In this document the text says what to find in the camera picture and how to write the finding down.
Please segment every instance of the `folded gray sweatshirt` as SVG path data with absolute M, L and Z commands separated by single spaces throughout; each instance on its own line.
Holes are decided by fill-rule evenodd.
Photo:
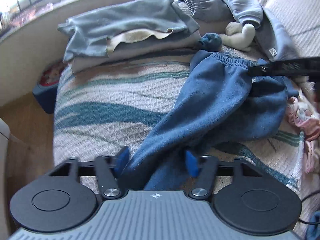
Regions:
M 162 39 L 151 36 L 134 43 L 122 42 L 116 50 L 126 53 L 126 50 L 148 48 L 155 43 L 175 43 L 190 37 L 198 29 L 196 21 L 186 15 L 174 0 L 135 0 L 107 6 L 71 17 L 58 25 L 58 31 L 70 38 L 64 61 L 76 56 L 109 57 L 108 41 L 131 30 L 150 30 L 168 35 Z
M 203 21 L 223 21 L 230 18 L 231 13 L 242 25 L 252 24 L 260 27 L 263 11 L 257 0 L 180 0 L 184 1 L 193 18 Z

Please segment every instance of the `wooden floor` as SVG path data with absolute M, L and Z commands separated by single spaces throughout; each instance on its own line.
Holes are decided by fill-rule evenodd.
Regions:
M 0 107 L 9 126 L 6 174 L 8 200 L 20 188 L 53 167 L 53 114 L 46 114 L 32 94 Z

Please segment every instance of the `blue fleece pants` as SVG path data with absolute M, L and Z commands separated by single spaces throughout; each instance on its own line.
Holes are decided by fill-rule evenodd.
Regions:
M 296 95 L 282 76 L 248 75 L 252 63 L 201 50 L 173 109 L 151 130 L 121 175 L 133 189 L 175 189 L 188 177 L 181 150 L 271 137 Z
M 310 222 L 320 221 L 320 211 L 316 211 L 310 218 Z M 317 240 L 320 238 L 320 225 L 308 225 L 308 229 L 305 235 L 306 240 Z

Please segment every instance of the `red object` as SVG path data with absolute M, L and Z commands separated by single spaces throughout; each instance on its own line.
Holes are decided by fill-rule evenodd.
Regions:
M 48 87 L 58 83 L 60 75 L 66 66 L 67 64 L 64 64 L 62 60 L 54 63 L 43 72 L 39 84 L 41 86 Z

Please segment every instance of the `black circular pad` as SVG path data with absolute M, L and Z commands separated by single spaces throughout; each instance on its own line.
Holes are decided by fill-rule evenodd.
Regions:
M 14 219 L 37 232 L 58 232 L 85 222 L 96 210 L 95 194 L 70 177 L 44 175 L 20 189 L 10 201 Z
M 55 211 L 68 205 L 70 196 L 68 193 L 51 189 L 45 190 L 33 197 L 33 205 L 42 211 Z
M 268 176 L 237 178 L 215 195 L 213 207 L 228 225 L 256 236 L 293 229 L 301 213 L 299 197 Z

